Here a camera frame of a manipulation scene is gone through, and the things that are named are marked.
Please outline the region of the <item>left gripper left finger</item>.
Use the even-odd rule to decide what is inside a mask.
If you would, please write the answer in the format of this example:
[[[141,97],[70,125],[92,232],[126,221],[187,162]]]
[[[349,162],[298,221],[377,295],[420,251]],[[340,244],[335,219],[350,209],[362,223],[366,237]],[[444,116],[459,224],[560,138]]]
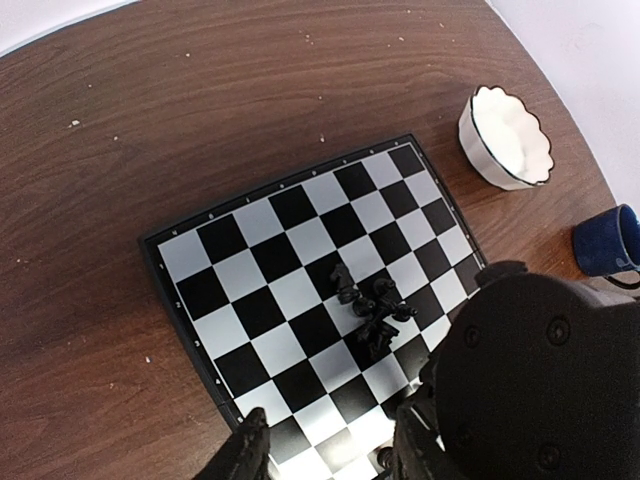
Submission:
[[[253,408],[194,480],[269,479],[270,429],[262,407]]]

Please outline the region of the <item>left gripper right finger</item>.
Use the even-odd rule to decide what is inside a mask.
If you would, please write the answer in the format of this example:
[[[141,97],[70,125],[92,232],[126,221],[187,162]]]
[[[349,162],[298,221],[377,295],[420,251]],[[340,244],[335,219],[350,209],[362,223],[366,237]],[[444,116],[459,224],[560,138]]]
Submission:
[[[436,432],[406,400],[397,409],[391,460],[392,479],[466,479],[436,441]]]

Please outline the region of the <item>black grey chessboard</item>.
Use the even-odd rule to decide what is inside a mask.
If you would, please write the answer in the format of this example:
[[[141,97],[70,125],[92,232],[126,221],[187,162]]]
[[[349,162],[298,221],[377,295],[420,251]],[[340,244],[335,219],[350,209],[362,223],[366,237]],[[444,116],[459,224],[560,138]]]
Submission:
[[[374,145],[141,239],[170,319],[227,423],[256,407],[275,479],[380,479],[393,412],[486,260],[417,140]],[[338,264],[417,310],[379,360],[339,302]]]

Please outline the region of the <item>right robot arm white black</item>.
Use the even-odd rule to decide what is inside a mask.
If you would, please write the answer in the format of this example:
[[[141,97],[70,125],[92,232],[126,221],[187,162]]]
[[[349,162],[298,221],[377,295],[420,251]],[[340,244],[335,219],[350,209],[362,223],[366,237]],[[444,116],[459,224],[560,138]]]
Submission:
[[[470,479],[639,475],[639,303],[502,261],[441,343],[446,454]]]

